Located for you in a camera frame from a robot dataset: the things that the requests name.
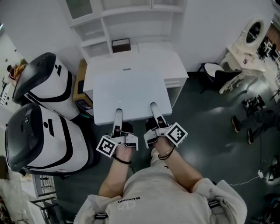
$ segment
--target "small box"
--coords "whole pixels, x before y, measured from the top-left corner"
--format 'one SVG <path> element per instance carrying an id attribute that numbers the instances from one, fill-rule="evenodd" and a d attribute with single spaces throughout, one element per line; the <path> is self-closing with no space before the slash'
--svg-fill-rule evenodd
<path id="1" fill-rule="evenodd" d="M 112 50 L 113 53 L 122 52 L 122 51 L 130 51 L 130 39 L 120 39 L 112 41 Z"/>
<path id="2" fill-rule="evenodd" d="M 84 78 L 86 75 L 88 64 L 85 59 L 82 59 L 79 64 L 78 74 L 74 88 L 73 100 L 82 110 L 93 118 L 93 103 L 86 93 L 83 92 Z"/>

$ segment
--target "hand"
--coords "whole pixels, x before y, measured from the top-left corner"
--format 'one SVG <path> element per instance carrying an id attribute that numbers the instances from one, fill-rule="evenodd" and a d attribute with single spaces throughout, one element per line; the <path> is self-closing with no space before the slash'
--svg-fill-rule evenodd
<path id="1" fill-rule="evenodd" d="M 125 144 L 118 145 L 116 148 L 115 155 L 117 156 L 117 158 L 125 162 L 130 161 L 131 154 L 132 154 L 132 147 L 127 147 Z"/>
<path id="2" fill-rule="evenodd" d="M 163 136 L 157 138 L 157 141 L 154 143 L 154 147 L 161 155 L 165 155 L 170 149 L 172 149 L 172 145 L 170 144 L 168 138 Z"/>

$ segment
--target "cardboard box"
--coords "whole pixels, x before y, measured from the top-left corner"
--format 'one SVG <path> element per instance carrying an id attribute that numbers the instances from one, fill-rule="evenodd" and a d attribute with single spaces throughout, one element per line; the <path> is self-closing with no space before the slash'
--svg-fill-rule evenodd
<path id="1" fill-rule="evenodd" d="M 83 92 L 84 78 L 88 64 L 82 59 L 79 64 L 79 70 L 76 77 L 73 100 L 87 115 L 93 118 L 93 103 L 86 93 Z"/>

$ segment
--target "white cable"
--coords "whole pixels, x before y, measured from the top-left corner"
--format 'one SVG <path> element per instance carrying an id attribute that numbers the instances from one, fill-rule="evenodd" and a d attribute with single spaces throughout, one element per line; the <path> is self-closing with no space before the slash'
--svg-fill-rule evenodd
<path id="1" fill-rule="evenodd" d="M 256 179 L 256 178 L 259 178 L 259 176 L 255 177 L 255 178 L 253 178 L 253 179 L 251 179 L 251 180 L 249 180 L 249 181 L 247 181 L 247 182 L 245 182 L 245 183 L 242 183 L 242 184 L 249 183 L 250 181 L 252 181 L 252 180 L 254 180 L 254 179 Z M 229 185 L 231 185 L 231 186 L 236 186 L 236 185 L 242 185 L 242 184 L 229 184 Z"/>

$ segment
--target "black and white robot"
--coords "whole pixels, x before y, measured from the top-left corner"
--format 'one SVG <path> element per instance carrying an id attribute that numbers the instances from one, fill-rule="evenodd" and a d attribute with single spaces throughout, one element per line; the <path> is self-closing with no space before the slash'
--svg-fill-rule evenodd
<path id="1" fill-rule="evenodd" d="M 123 111 L 117 109 L 112 133 L 102 136 L 96 150 L 110 158 L 121 144 L 135 147 L 138 151 L 138 138 L 133 133 L 132 125 L 128 122 L 123 123 Z"/>
<path id="2" fill-rule="evenodd" d="M 91 130 L 39 106 L 26 104 L 13 114 L 5 132 L 12 171 L 69 175 L 98 163 Z"/>
<path id="3" fill-rule="evenodd" d="M 13 101 L 22 97 L 74 121 L 80 112 L 73 101 L 75 77 L 57 56 L 47 52 L 26 65 L 14 90 Z"/>
<path id="4" fill-rule="evenodd" d="M 147 132 L 144 134 L 144 140 L 147 148 L 150 148 L 159 136 L 165 136 L 176 147 L 188 136 L 188 133 L 176 122 L 169 125 L 161 114 L 156 103 L 150 105 L 153 118 L 146 124 Z"/>

